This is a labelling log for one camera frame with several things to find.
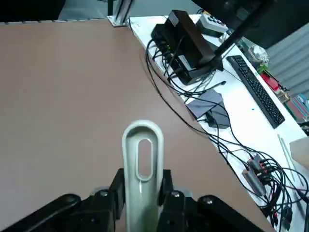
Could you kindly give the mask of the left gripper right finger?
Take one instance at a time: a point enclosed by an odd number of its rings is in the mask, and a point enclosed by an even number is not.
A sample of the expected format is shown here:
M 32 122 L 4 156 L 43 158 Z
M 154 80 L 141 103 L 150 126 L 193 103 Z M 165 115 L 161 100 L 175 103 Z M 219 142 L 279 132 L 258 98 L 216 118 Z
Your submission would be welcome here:
M 261 232 L 262 230 L 214 195 L 198 200 L 175 190 L 171 170 L 163 170 L 158 197 L 159 232 Z

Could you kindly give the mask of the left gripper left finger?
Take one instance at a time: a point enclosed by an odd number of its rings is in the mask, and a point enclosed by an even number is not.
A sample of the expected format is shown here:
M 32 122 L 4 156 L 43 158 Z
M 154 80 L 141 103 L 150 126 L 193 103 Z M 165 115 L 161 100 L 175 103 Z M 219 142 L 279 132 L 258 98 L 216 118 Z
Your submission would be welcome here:
M 86 199 L 62 195 L 4 229 L 5 232 L 113 232 L 125 204 L 124 170 L 107 189 Z

